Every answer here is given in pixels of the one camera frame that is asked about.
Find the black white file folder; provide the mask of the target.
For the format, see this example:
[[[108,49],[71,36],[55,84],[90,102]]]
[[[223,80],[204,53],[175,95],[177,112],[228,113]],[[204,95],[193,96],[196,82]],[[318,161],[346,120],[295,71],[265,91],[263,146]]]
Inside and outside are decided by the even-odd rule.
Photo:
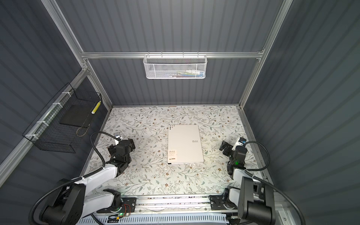
[[[198,125],[169,125],[168,164],[203,163]]]

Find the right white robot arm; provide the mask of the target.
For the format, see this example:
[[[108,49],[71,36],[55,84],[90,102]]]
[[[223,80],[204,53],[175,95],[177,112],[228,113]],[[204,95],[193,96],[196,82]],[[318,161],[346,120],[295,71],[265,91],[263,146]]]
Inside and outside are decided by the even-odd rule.
[[[268,160],[265,166],[258,169],[245,167],[245,158],[248,152],[246,146],[251,143],[257,144],[265,150]],[[224,206],[236,207],[238,216],[249,223],[274,225],[276,223],[274,191],[261,178],[256,178],[251,174],[263,171],[269,166],[271,158],[267,149],[257,141],[247,141],[240,137],[234,145],[223,141],[219,150],[229,159],[226,165],[228,175],[240,184],[240,188],[228,187],[225,189]]]

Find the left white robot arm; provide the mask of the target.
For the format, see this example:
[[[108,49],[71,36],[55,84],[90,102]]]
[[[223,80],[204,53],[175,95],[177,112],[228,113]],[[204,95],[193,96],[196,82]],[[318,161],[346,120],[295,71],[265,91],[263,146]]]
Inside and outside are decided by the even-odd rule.
[[[116,145],[108,147],[110,160],[100,169],[79,179],[61,180],[62,187],[49,194],[39,220],[49,225],[75,225],[80,219],[102,209],[124,214],[129,207],[124,204],[119,191],[106,188],[94,196],[89,196],[89,193],[121,175],[129,166],[130,153],[135,148],[133,139],[119,139]]]

